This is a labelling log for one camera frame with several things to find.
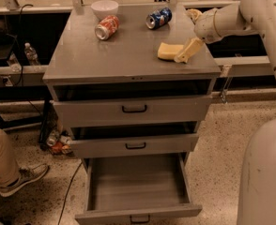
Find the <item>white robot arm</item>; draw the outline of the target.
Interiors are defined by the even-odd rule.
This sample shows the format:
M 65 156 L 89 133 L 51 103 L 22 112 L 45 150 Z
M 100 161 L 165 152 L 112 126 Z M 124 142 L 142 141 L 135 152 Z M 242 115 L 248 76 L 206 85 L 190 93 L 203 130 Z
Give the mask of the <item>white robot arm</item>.
M 261 38 L 268 64 L 265 75 L 248 73 L 238 80 L 248 85 L 276 87 L 276 0 L 240 0 L 202 12 L 190 8 L 195 36 L 175 60 L 186 61 L 203 44 L 228 36 L 256 34 Z M 266 122 L 245 148 L 238 195 L 237 225 L 276 225 L 276 119 Z

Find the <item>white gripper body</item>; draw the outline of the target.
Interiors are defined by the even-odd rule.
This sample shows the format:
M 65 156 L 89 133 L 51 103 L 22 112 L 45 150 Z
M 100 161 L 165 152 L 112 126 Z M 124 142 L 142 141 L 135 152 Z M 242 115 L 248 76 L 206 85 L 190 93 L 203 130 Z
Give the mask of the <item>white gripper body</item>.
M 214 43 L 221 40 L 215 26 L 215 15 L 217 9 L 213 8 L 205 12 L 198 12 L 194 22 L 194 33 L 206 44 Z

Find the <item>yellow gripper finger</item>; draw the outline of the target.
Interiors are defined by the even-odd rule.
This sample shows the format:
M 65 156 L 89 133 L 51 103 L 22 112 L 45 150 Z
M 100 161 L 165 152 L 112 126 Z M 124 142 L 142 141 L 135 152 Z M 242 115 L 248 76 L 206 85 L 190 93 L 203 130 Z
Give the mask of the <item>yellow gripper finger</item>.
M 174 57 L 174 61 L 176 63 L 187 63 L 192 56 L 199 52 L 203 44 L 204 41 L 199 37 L 189 38 Z
M 190 8 L 186 10 L 186 15 L 192 20 L 193 23 L 196 23 L 202 15 L 202 12 L 199 9 Z

